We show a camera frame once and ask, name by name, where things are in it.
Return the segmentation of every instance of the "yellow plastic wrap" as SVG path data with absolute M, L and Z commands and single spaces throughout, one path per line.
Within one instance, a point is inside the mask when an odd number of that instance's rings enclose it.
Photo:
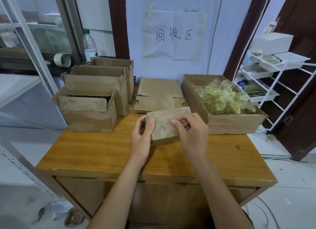
M 206 87 L 193 86 L 207 110 L 213 115 L 220 114 L 251 114 L 256 111 L 258 103 L 253 103 L 245 92 L 233 91 L 229 80 L 221 82 L 214 79 Z

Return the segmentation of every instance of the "cardboard box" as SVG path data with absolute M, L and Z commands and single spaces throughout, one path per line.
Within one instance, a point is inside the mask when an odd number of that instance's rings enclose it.
M 185 106 L 180 81 L 141 78 L 134 110 L 139 113 Z
M 132 103 L 134 93 L 134 60 L 91 58 L 91 66 L 125 67 L 127 68 L 127 93 L 128 102 Z
M 62 87 L 52 102 L 61 109 L 73 132 L 110 133 L 116 121 L 115 90 L 103 93 L 87 95 L 86 91 Z
M 128 113 L 126 68 L 74 66 L 70 74 L 63 73 L 61 78 L 70 91 L 91 91 L 91 95 L 94 95 L 95 91 L 97 91 L 97 95 L 100 95 L 102 91 L 113 91 L 116 89 L 114 95 L 116 114 L 118 117 L 124 117 Z
M 253 38 L 251 51 L 262 55 L 271 55 L 289 51 L 293 35 L 269 33 Z
M 170 121 L 176 119 L 183 113 L 191 113 L 189 107 L 175 108 L 170 110 L 163 110 L 157 112 L 149 112 L 146 114 L 145 123 L 147 124 L 149 119 L 155 119 L 155 128 L 151 134 L 151 146 L 160 145 L 170 142 L 176 142 L 180 139 L 178 130 L 172 126 Z
M 223 75 L 183 75 L 181 88 L 188 106 L 193 113 L 198 113 L 209 127 L 209 134 L 247 134 L 255 133 L 267 118 L 267 115 L 257 108 L 253 114 L 211 115 L 195 91 L 194 86 L 207 86 L 214 79 L 226 80 Z

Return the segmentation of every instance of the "bottle cap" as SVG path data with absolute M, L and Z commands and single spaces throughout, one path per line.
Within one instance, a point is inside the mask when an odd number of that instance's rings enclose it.
M 90 30 L 86 29 L 86 28 L 83 28 L 82 32 L 83 32 L 83 34 L 90 34 Z

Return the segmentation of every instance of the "wooden desk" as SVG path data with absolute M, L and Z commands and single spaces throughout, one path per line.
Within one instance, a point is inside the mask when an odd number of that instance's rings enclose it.
M 117 119 L 112 133 L 66 129 L 37 165 L 47 183 L 88 218 L 129 158 L 131 131 L 141 116 L 131 113 Z M 247 135 L 209 135 L 208 153 L 241 206 L 277 183 Z M 138 180 L 131 223 L 197 228 L 210 216 L 180 142 L 152 147 Z

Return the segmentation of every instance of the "bottle label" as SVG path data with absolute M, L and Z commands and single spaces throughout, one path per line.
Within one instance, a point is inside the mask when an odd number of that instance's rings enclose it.
M 86 55 L 86 62 L 87 63 L 91 63 L 91 59 L 90 59 L 90 57 L 97 57 L 98 56 L 98 51 L 96 50 L 96 51 L 92 51 L 92 52 L 87 52 L 87 51 L 85 51 L 84 52 L 84 54 Z

